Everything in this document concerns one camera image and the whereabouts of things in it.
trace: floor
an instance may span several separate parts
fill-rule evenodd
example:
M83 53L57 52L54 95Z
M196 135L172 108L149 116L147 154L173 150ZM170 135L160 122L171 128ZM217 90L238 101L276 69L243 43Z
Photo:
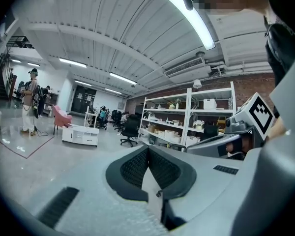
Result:
M62 142L62 129L53 135L54 120L47 116L34 120L35 126L48 136L22 135L20 104L2 102L0 111L0 187L21 205L40 188L83 160L130 147L128 143L120 145L120 138L125 137L111 124L107 130L100 129L97 148ZM84 119L74 116L72 123L83 125Z

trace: desk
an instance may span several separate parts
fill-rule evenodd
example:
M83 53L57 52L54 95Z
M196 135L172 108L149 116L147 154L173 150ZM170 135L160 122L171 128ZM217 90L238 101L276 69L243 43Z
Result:
M94 122L94 128L95 128L98 114L89 113L89 107L88 107L87 111L85 112L84 127L86 127L86 124L88 123L88 120L90 119L90 117L93 117L93 116L95 116L95 122Z

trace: mesh panel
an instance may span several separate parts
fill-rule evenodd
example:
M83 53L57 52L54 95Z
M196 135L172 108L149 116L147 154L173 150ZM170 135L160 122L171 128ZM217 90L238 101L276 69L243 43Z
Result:
M120 173L124 180L141 189L143 177L148 168L148 148L125 162Z
M149 154L148 167L161 189L165 189L179 178L180 168L152 150Z

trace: ceiling light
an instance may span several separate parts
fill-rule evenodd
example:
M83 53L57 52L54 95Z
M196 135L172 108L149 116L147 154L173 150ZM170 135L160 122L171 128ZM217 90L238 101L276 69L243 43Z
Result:
M29 62L28 62L28 64L32 65L32 66L40 66L39 64L33 64L33 63L29 63Z
M59 60L61 62L68 63L68 64L71 64L71 65L77 65L77 66L80 66L80 67L83 67L83 68L87 67L87 65L85 65L85 64L78 63L78 62L75 62L75 61L72 61L72 60L62 59L62 58L59 58Z
M200 37L203 45L207 50L215 47L214 41L207 26L203 22L202 18L198 14L195 8L188 10L183 2L183 0L169 0L173 5L176 6L178 10L185 16L192 27L195 29L196 33Z
M117 91L114 91L114 90L110 90L108 88L105 88L105 90L109 91L109 92L114 92L114 93L117 93L117 94L121 94L121 92L117 92Z
M91 84L88 84L88 83L85 83L85 82L82 82L82 81L75 81L75 82L76 82L76 83L83 84L83 85L86 85L86 86L89 86L89 87L92 86Z
M126 78L124 78L122 76L119 76L119 75L117 75L115 73L110 73L110 76L113 76L113 77L118 78L118 79L123 80L123 81L127 81L128 83L131 83L131 84L134 84L134 85L137 84L136 82L134 82L132 80L129 80L129 79L126 79Z

